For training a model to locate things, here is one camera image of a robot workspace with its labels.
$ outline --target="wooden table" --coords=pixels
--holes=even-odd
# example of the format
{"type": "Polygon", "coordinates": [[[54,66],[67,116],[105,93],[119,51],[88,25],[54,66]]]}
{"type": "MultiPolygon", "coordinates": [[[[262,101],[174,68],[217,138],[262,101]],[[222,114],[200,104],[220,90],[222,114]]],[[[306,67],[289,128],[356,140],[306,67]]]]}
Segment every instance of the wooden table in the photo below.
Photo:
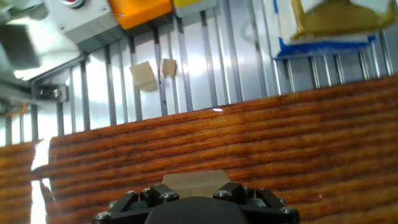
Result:
{"type": "Polygon", "coordinates": [[[0,149],[0,223],[90,223],[164,174],[214,169],[302,223],[398,223],[397,148],[398,76],[97,129],[0,149]]]}

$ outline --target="screw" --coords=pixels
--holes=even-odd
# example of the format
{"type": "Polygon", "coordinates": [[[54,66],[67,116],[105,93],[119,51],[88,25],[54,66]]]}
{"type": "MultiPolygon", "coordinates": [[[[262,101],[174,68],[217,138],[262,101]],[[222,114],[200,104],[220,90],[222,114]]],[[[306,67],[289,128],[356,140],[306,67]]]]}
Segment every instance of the screw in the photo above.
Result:
{"type": "Polygon", "coordinates": [[[116,202],[118,202],[118,201],[113,201],[113,202],[109,203],[109,209],[111,209],[113,207],[113,205],[116,204],[116,202]]]}
{"type": "Polygon", "coordinates": [[[230,196],[231,193],[226,190],[219,190],[216,192],[216,195],[219,197],[227,197],[227,196],[230,196]]]}
{"type": "Polygon", "coordinates": [[[62,95],[62,93],[61,93],[58,89],[55,89],[55,90],[52,92],[52,94],[54,95],[55,99],[58,99],[58,98],[62,95]]]}
{"type": "Polygon", "coordinates": [[[133,190],[129,190],[126,194],[128,194],[128,195],[133,195],[133,194],[136,194],[136,192],[133,191],[133,190]]]}
{"type": "Polygon", "coordinates": [[[61,24],[61,25],[58,27],[58,30],[59,30],[59,31],[64,31],[64,30],[65,30],[65,25],[61,24]]]}
{"type": "Polygon", "coordinates": [[[290,214],[290,213],[293,213],[295,211],[295,209],[290,208],[290,207],[282,207],[282,208],[280,208],[280,211],[285,214],[290,214]]]}
{"type": "Polygon", "coordinates": [[[98,220],[104,220],[104,219],[110,218],[111,215],[112,215],[112,213],[110,213],[110,212],[99,212],[97,214],[97,216],[95,216],[95,218],[98,220]]]}
{"type": "Polygon", "coordinates": [[[162,198],[174,198],[176,196],[177,196],[177,194],[174,192],[166,192],[161,195],[162,198]]]}
{"type": "Polygon", "coordinates": [[[285,199],[283,197],[277,197],[282,204],[285,204],[285,199]]]}
{"type": "Polygon", "coordinates": [[[108,10],[108,7],[107,6],[101,6],[100,10],[102,12],[106,12],[108,10]]]}

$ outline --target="orange button housing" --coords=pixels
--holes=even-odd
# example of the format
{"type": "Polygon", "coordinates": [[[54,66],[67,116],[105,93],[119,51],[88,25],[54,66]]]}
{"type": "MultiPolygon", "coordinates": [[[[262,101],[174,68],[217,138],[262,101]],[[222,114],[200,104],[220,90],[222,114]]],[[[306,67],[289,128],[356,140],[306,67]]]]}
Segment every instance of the orange button housing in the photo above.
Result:
{"type": "Polygon", "coordinates": [[[124,30],[173,11],[171,0],[109,0],[109,4],[124,30]]]}

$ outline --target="corrugated metal panel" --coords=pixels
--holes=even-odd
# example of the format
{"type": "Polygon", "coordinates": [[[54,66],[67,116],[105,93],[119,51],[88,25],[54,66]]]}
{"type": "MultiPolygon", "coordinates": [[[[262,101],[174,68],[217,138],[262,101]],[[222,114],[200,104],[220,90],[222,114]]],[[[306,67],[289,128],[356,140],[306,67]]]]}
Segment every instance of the corrugated metal panel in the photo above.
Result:
{"type": "Polygon", "coordinates": [[[398,24],[362,52],[276,62],[264,9],[262,1],[220,1],[216,9],[97,50],[62,74],[69,102],[0,119],[0,146],[398,72],[398,24]],[[177,61],[176,77],[164,77],[163,58],[177,61]],[[146,61],[159,82],[153,92],[136,89],[129,71],[146,61]]]}

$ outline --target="small wooden block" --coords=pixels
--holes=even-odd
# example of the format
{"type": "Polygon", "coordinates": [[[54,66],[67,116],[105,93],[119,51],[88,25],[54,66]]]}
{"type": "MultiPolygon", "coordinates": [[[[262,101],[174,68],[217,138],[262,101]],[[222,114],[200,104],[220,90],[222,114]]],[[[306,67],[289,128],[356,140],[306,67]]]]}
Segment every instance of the small wooden block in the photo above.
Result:
{"type": "Polygon", "coordinates": [[[142,91],[157,90],[157,82],[149,62],[130,67],[134,86],[142,91]]]}
{"type": "Polygon", "coordinates": [[[163,59],[163,74],[175,76],[177,72],[177,61],[172,59],[163,59]]]}
{"type": "Polygon", "coordinates": [[[213,194],[229,182],[223,170],[164,175],[162,184],[174,190],[180,198],[213,197],[213,194]]]}

